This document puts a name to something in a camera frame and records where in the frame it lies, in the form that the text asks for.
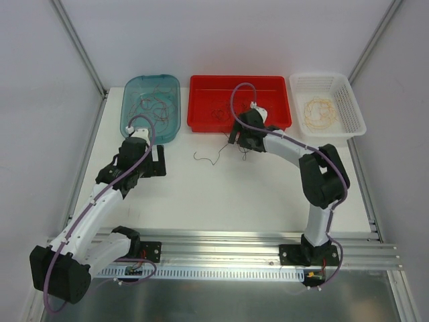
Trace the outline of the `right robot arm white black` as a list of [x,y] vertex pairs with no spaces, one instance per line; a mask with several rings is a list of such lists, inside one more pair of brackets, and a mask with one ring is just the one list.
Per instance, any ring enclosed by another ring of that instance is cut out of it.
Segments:
[[264,116],[258,107],[236,116],[229,143],[279,156],[299,169],[302,190],[310,203],[308,222],[300,245],[287,251],[286,259],[295,265],[315,265],[329,255],[333,211],[347,197],[349,177],[335,146],[307,146],[274,126],[266,127]]

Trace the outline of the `red plastic tray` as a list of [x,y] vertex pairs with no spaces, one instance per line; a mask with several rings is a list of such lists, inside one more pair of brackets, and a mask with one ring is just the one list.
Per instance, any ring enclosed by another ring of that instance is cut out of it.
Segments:
[[194,133],[229,133],[237,115],[250,103],[267,110],[266,125],[286,129],[292,125],[286,81],[282,76],[194,75],[190,78],[187,124]]

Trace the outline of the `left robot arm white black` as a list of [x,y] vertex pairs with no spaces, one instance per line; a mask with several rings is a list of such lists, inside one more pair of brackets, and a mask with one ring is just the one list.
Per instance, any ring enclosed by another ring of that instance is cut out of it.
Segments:
[[141,244],[138,231],[118,226],[99,245],[91,242],[109,213],[139,179],[166,175],[163,145],[147,138],[125,138],[117,154],[95,178],[95,185],[79,213],[48,246],[36,246],[29,255],[34,288],[43,294],[45,309],[54,313],[50,297],[64,304],[78,303],[88,291],[92,279],[111,262],[158,263]]

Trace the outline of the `white perforated plastic basket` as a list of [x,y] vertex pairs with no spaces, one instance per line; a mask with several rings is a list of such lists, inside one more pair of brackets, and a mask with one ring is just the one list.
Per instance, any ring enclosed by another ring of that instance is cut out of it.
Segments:
[[348,78],[339,73],[296,73],[289,77],[296,124],[304,142],[345,146],[367,127]]

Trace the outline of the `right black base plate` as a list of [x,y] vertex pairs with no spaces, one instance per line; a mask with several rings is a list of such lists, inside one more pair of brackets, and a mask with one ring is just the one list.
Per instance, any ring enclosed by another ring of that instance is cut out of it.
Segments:
[[312,247],[301,244],[280,244],[279,257],[282,266],[338,266],[339,253],[336,246],[327,243]]

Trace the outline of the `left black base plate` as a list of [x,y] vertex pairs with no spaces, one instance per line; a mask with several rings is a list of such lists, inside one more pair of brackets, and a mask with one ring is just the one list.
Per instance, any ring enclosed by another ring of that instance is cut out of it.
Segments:
[[159,263],[162,254],[162,243],[160,241],[140,241],[139,248],[134,255],[135,259],[149,260]]

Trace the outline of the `right aluminium frame post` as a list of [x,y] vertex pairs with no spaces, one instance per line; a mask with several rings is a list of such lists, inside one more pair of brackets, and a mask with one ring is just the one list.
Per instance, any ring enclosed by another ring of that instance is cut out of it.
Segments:
[[381,41],[383,35],[385,34],[388,27],[391,25],[398,11],[401,9],[404,0],[393,0],[390,1],[385,13],[377,24],[374,32],[372,33],[369,41],[364,47],[362,53],[360,54],[358,60],[356,61],[354,67],[352,68],[348,80],[351,85],[355,83],[359,75],[362,73],[365,65],[368,63],[370,57],[374,53],[378,43]]

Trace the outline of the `aluminium mounting rail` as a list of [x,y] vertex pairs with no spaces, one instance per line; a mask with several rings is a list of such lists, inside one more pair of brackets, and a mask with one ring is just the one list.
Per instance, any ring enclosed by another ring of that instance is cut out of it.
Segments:
[[[144,241],[162,243],[164,266],[265,268],[280,265],[280,244],[296,244],[298,232],[192,231],[139,229]],[[375,232],[338,232],[332,237],[344,249],[344,270],[403,270],[395,244],[383,243]]]

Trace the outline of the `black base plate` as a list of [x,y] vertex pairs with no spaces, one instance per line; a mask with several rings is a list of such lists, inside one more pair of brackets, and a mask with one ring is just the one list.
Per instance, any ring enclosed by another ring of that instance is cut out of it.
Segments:
[[336,246],[327,243],[312,247],[301,244],[280,244],[279,257],[282,266],[338,266],[339,253]]
[[134,255],[135,259],[149,260],[159,263],[162,254],[162,243],[160,241],[140,241],[139,248]]

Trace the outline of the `teal transparent plastic tub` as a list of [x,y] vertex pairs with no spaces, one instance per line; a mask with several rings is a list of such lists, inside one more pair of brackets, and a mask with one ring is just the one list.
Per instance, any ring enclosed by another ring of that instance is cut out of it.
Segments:
[[125,128],[147,127],[150,120],[155,128],[156,144],[171,142],[181,125],[180,83],[169,74],[137,76],[127,82],[123,91],[120,132]]

